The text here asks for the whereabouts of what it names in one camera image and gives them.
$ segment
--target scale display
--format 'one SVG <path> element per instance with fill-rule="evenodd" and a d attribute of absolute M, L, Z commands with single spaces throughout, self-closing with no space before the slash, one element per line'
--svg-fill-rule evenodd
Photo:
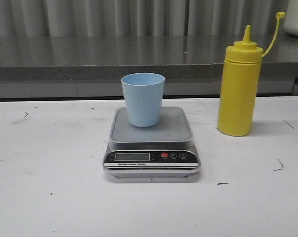
<path fill-rule="evenodd" d="M 150 153 L 116 153 L 114 161 L 150 161 Z"/>

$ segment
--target gray countertop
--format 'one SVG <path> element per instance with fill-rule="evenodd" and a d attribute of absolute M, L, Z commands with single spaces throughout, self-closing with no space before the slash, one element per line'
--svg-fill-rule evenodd
<path fill-rule="evenodd" d="M 121 96 L 121 76 L 134 72 L 164 75 L 165 95 L 218 95 L 226 47 L 241 38 L 0 37 L 0 98 Z M 271 39 L 252 36 L 263 49 Z M 290 93 L 296 77 L 298 38 L 279 35 L 258 92 Z"/>

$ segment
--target white table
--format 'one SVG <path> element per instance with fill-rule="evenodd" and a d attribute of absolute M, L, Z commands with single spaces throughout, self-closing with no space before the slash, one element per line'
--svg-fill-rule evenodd
<path fill-rule="evenodd" d="M 189 119 L 197 181 L 113 183 L 122 100 L 0 102 L 0 237 L 298 237 L 298 97 L 258 98 L 246 137 L 216 129 L 218 103 L 163 100 Z"/>

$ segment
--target white container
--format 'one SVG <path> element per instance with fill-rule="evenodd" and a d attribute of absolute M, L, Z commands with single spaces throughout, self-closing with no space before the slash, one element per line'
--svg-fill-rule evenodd
<path fill-rule="evenodd" d="M 298 36 L 298 0 L 289 0 L 284 22 L 286 33 Z"/>

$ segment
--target scale platform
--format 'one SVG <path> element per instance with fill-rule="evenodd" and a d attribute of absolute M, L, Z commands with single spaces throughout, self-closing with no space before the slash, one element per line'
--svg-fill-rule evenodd
<path fill-rule="evenodd" d="M 105 171 L 116 177 L 186 177 L 200 161 L 181 107 L 161 107 L 152 127 L 129 123 L 126 108 L 116 110 L 104 157 Z"/>

